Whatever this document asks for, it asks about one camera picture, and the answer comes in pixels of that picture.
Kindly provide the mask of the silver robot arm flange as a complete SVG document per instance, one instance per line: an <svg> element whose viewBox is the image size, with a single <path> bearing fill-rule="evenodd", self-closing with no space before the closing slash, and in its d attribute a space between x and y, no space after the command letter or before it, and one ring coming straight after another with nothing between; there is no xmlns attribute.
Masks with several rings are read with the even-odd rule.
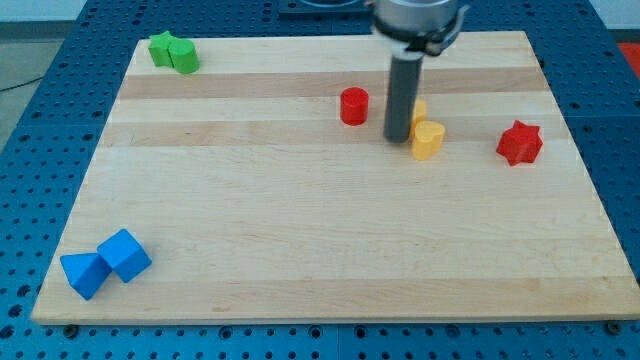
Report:
<svg viewBox="0 0 640 360"><path fill-rule="evenodd" d="M457 39L469 5L458 0L376 0L373 31L399 59L440 56Z"/></svg>

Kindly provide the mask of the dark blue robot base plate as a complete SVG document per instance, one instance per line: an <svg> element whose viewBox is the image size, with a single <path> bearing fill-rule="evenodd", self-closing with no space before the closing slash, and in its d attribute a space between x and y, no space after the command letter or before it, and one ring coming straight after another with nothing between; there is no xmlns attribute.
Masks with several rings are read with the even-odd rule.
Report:
<svg viewBox="0 0 640 360"><path fill-rule="evenodd" d="M362 15L371 11L366 0L278 0L278 17Z"/></svg>

